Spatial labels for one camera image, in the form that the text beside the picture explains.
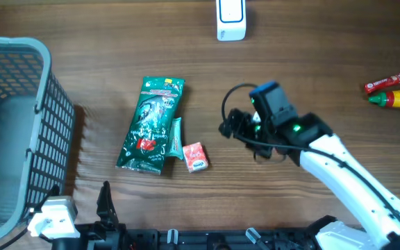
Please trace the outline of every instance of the red logo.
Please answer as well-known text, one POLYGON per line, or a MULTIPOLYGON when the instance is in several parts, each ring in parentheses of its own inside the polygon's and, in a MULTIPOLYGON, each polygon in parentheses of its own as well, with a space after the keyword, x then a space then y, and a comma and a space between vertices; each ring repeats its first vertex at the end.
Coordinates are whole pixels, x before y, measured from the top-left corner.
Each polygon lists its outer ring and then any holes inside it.
POLYGON ((139 139, 137 143, 137 149, 153 151, 155 145, 156 145, 155 140, 139 139))

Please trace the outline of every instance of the red label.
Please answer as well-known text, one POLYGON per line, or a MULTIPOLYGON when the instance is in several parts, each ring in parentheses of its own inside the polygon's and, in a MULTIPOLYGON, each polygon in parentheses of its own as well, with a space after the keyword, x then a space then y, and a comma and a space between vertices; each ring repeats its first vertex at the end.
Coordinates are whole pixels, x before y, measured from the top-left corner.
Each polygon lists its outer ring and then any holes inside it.
POLYGON ((155 145, 156 145, 155 140, 139 139, 137 143, 137 149, 153 151, 155 145))
POLYGON ((400 84, 400 73, 397 74, 396 76, 391 76, 389 78, 385 78, 380 81, 375 81, 373 83, 365 84, 365 92, 369 94, 375 90, 380 90, 396 84, 400 84))

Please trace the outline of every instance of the wooden tabletop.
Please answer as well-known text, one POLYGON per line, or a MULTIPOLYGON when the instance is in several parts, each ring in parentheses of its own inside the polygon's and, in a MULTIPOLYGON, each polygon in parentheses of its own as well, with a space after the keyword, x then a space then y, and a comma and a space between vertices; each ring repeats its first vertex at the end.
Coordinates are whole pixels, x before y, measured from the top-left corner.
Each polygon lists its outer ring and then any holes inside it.
MULTIPOLYGON (((215 2, 0 7, 0 36, 35 37, 77 114, 65 193, 77 223, 99 218, 110 181, 120 222, 167 230, 307 226, 324 215, 357 221, 291 160, 258 165, 222 137, 220 106, 241 82, 277 80, 300 114, 319 115, 350 152, 400 197, 400 110, 365 100, 360 86, 400 72, 400 1, 248 1, 247 36, 218 42, 215 2), (169 159, 161 176, 115 169, 143 76, 186 80, 178 107, 185 144, 201 142, 210 168, 189 174, 169 159)), ((228 100, 253 111, 248 90, 228 100)), ((24 236, 9 249, 49 249, 24 236)))

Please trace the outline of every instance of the basket bottom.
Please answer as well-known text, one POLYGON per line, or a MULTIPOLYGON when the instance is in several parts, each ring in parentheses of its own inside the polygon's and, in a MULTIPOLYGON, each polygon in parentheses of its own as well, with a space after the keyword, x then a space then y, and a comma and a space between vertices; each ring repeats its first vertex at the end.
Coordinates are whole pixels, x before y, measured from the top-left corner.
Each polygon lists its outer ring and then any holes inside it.
POLYGON ((13 214, 35 114, 35 97, 12 97, 0 104, 0 222, 13 214))

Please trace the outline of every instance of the basket rim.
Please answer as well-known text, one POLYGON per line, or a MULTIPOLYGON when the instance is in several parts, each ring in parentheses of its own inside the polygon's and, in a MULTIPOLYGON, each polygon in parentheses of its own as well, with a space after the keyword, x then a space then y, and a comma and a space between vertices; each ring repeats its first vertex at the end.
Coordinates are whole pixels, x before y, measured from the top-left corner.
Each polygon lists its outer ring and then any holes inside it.
MULTIPOLYGON (((31 145, 32 142, 37 141, 38 133, 39 133, 39 125, 41 122, 41 110, 44 104, 44 97, 47 89, 47 83, 49 80, 49 75, 51 72, 51 54, 47 47, 39 40, 30 37, 16 37, 16 38, 9 38, 9 37, 0 37, 0 46, 23 46, 23 47, 30 47, 32 49, 37 50, 40 55, 42 56, 43 60, 43 68, 42 74, 40 79, 40 84, 38 86, 37 96, 35 100, 35 120, 33 122, 33 132, 31 135, 31 145)), ((10 219, 7 220, 2 226, 0 226, 0 239, 9 234, 19 223, 20 219, 22 218, 23 214, 25 213, 25 206, 26 206, 26 199, 27 199, 27 190, 28 190, 28 182, 29 176, 31 173, 31 163, 33 161, 33 153, 35 152, 35 148, 32 149, 30 145, 27 148, 26 152, 26 160, 24 161, 23 168, 22 168, 22 175, 19 185, 19 192, 18 192, 18 202, 15 207, 15 211, 10 216, 10 219)))

